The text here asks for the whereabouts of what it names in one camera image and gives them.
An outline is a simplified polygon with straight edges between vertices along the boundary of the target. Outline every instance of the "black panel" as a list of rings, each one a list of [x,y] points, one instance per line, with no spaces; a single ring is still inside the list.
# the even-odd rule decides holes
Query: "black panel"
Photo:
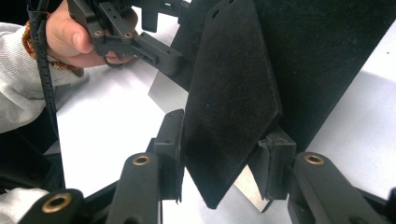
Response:
[[[216,2],[192,0],[172,43],[191,60],[171,77],[187,91],[205,12]],[[304,151],[394,22],[396,1],[255,0],[255,4],[283,106],[279,125],[296,142],[297,151]]]
[[[253,1],[221,1],[206,17],[184,119],[186,165],[209,207],[217,207],[280,110]]]

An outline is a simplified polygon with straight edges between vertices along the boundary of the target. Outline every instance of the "finger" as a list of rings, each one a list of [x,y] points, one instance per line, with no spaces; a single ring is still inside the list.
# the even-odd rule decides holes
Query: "finger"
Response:
[[[109,51],[106,57],[117,58],[117,54],[114,51]]]
[[[93,50],[93,45],[88,32],[84,29],[84,27],[82,27],[75,21],[72,21],[71,23],[73,23],[73,25],[71,26],[75,28],[74,31],[70,32],[72,33],[70,34],[70,36],[72,36],[72,43],[74,48],[81,53],[91,52]]]
[[[133,57],[124,57],[122,60],[119,60],[117,57],[106,56],[106,60],[109,63],[128,63],[132,58]]]
[[[106,64],[104,57],[98,56],[94,50],[87,54],[79,54],[75,57],[68,57],[65,63],[77,67],[94,67]]]

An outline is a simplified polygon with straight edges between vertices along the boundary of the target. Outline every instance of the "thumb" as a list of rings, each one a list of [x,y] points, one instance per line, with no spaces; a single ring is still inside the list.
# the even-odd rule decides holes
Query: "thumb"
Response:
[[[73,20],[69,20],[64,27],[64,40],[80,53],[89,53],[93,46],[91,38],[84,27]]]

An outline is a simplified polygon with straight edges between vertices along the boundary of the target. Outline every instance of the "hole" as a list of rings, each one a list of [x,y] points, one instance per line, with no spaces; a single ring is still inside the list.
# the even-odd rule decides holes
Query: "hole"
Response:
[[[215,13],[213,13],[212,18],[215,19],[220,13],[220,9],[216,10]]]
[[[64,198],[58,198],[50,202],[51,206],[58,206],[59,204],[64,203],[65,199]]]
[[[102,35],[102,31],[95,31],[95,35]]]
[[[141,158],[137,158],[137,159],[136,159],[136,161],[139,162],[139,163],[146,162],[147,160],[148,160],[148,159],[147,159],[147,158],[144,158],[144,157],[141,157]]]
[[[318,157],[315,155],[307,155],[304,158],[307,162],[315,164],[315,165],[321,165],[324,163],[324,160],[321,157]]]
[[[48,199],[42,206],[45,213],[54,213],[61,211],[72,201],[72,196],[69,193],[59,193]]]
[[[147,163],[149,163],[149,157],[147,156],[139,156],[134,158],[135,165],[146,165]]]

